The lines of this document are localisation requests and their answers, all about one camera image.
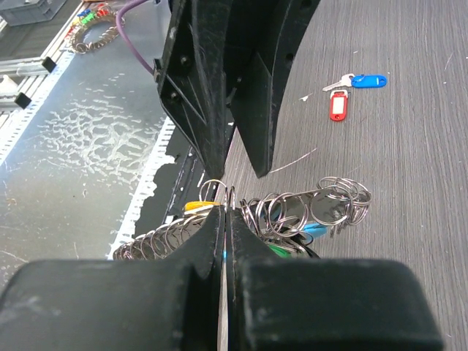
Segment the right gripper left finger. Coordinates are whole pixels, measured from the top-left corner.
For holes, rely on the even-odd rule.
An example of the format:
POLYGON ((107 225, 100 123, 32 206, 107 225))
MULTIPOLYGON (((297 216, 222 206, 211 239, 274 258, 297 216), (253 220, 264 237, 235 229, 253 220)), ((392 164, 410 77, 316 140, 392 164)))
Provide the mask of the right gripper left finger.
POLYGON ((39 260, 1 294, 3 350, 215 350, 225 212, 162 260, 39 260))

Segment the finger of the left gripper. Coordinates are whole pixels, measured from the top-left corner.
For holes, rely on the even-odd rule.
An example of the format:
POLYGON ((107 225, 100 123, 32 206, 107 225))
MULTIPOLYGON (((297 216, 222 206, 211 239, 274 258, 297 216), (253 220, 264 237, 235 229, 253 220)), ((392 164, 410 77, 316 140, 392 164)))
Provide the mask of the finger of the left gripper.
POLYGON ((227 156, 224 49, 231 1, 174 1, 157 89, 166 114, 211 178, 227 156))
POLYGON ((247 1, 245 38, 250 53, 231 112, 258 178, 272 167, 279 111, 299 45, 318 1, 247 1))

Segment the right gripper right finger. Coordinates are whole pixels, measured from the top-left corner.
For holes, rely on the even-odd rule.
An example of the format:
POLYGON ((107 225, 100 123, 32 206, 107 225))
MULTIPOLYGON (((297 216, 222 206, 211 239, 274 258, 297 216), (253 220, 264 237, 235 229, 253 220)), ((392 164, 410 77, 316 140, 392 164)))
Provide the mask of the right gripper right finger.
POLYGON ((442 350, 416 275, 395 260, 281 258, 226 214, 230 350, 442 350))

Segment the blue handled key ring organizer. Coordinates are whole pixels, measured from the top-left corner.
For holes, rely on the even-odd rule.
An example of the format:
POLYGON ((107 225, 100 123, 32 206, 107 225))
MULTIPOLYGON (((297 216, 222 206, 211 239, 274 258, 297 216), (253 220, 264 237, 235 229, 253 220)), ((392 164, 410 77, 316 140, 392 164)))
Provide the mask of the blue handled key ring organizer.
MULTIPOLYGON (((350 178, 328 176, 305 192, 269 193, 242 199, 239 211, 247 227, 266 245, 299 249, 316 258, 311 244, 324 235, 334 237, 360 224, 369 212, 371 192, 350 178)), ((209 212, 182 216, 121 244, 114 260, 161 260, 200 229, 209 212)))

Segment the key with blue tag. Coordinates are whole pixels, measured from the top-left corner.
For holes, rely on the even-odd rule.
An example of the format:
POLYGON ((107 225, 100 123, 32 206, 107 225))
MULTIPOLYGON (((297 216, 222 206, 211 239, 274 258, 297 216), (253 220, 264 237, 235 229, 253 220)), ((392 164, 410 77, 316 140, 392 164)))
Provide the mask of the key with blue tag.
POLYGON ((341 87, 353 88, 382 88, 386 86, 388 80, 384 75, 354 75, 348 73, 341 79, 323 88, 323 91, 332 91, 341 87))

